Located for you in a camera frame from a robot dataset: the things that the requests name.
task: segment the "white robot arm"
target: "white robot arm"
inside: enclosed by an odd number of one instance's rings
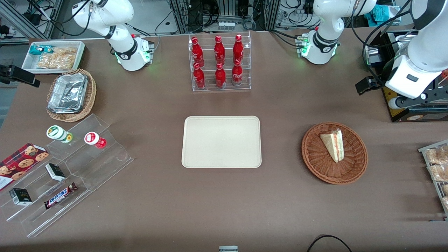
[[[448,0],[413,0],[411,16],[418,35],[395,56],[386,87],[414,99],[448,69]]]
[[[72,8],[76,23],[92,30],[108,40],[118,62],[128,71],[136,71],[152,62],[149,43],[133,38],[123,25],[132,20],[134,9],[128,0],[91,0]]]
[[[312,30],[302,35],[301,57],[311,63],[322,65],[327,63],[334,55],[336,44],[342,31],[344,21],[342,17],[363,15],[370,12],[376,4],[376,0],[315,0],[313,12],[320,18],[317,31]]]

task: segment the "brown wicker basket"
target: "brown wicker basket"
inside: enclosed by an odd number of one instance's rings
[[[92,75],[90,75],[89,72],[83,70],[83,69],[76,69],[69,71],[67,73],[63,73],[62,75],[68,75],[68,74],[84,74],[89,78],[89,83],[87,84],[87,91],[86,91],[86,97],[84,99],[84,108],[81,110],[78,114],[56,114],[52,113],[47,110],[47,113],[50,115],[51,118],[63,121],[63,122],[76,122],[84,117],[88,116],[90,111],[92,110],[93,103],[95,103],[95,95],[96,95],[96,83],[95,80],[92,78]],[[56,80],[53,82],[52,86],[50,87],[50,91],[47,95],[47,102],[50,101],[50,97],[53,93],[53,88],[55,86]]]
[[[320,138],[321,134],[340,129],[344,142],[344,159],[335,163]],[[314,175],[330,184],[349,184],[366,171],[367,149],[361,138],[347,126],[323,122],[311,127],[302,140],[302,156]]]

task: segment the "table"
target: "table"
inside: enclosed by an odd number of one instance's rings
[[[188,36],[162,37],[155,62],[137,72],[117,64],[106,40],[85,40],[81,67],[98,85],[92,112],[135,160],[36,238],[0,221],[0,251],[292,252],[320,234],[354,251],[445,251],[448,223],[428,222],[443,210],[417,149],[446,139],[446,124],[390,123],[381,91],[358,96],[354,85],[368,73],[350,30],[326,65],[298,59],[268,32],[251,34],[252,90],[214,94],[191,90]],[[47,115],[54,76],[39,79],[38,89],[18,88],[0,130],[1,159],[28,142],[48,144],[51,125],[74,125]],[[199,115],[257,116],[262,165],[184,168],[184,120]],[[351,127],[366,144],[369,165],[353,184],[327,184],[305,167],[302,137],[324,121]],[[332,240],[314,251],[324,249],[345,251]]]

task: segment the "clear acrylic bottle rack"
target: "clear acrylic bottle rack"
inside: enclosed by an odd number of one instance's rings
[[[233,45],[235,44],[235,36],[237,34],[241,34],[242,42],[244,46],[244,57],[243,62],[241,63],[241,67],[243,69],[243,80],[240,86],[232,85],[232,68],[233,68]],[[225,48],[225,65],[224,71],[226,72],[226,88],[218,89],[216,87],[215,80],[215,71],[216,71],[216,60],[215,60],[215,37],[210,36],[209,34],[194,34],[189,36],[188,43],[188,52],[190,54],[190,72],[191,72],[191,83],[193,87],[193,91],[230,91],[230,90],[239,90],[239,89],[251,89],[252,87],[252,78],[251,78],[251,43],[250,43],[250,32],[228,32],[228,33],[219,33],[222,38],[222,43]],[[198,89],[196,83],[194,81],[193,76],[193,54],[191,49],[193,48],[193,44],[191,43],[191,38],[197,37],[199,45],[202,47],[202,51],[204,54],[204,63],[205,65],[202,67],[202,71],[205,76],[205,89]]]
[[[73,134],[70,143],[55,140],[48,144],[47,151],[51,156],[0,192],[0,208],[7,221],[20,222],[27,236],[35,237],[132,162],[134,159],[113,138],[108,127],[107,123],[91,114],[68,130]],[[106,147],[98,149],[86,144],[84,136],[90,131],[106,139]],[[66,178],[63,181],[52,179],[45,169],[48,163],[58,165]],[[77,190],[50,209],[45,209],[45,201],[73,182]],[[15,205],[9,195],[12,188],[26,189],[33,203],[28,206]]]

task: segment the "sandwich wedge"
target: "sandwich wedge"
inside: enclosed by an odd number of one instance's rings
[[[322,134],[320,138],[336,163],[344,159],[344,143],[340,129],[334,130],[330,134]]]

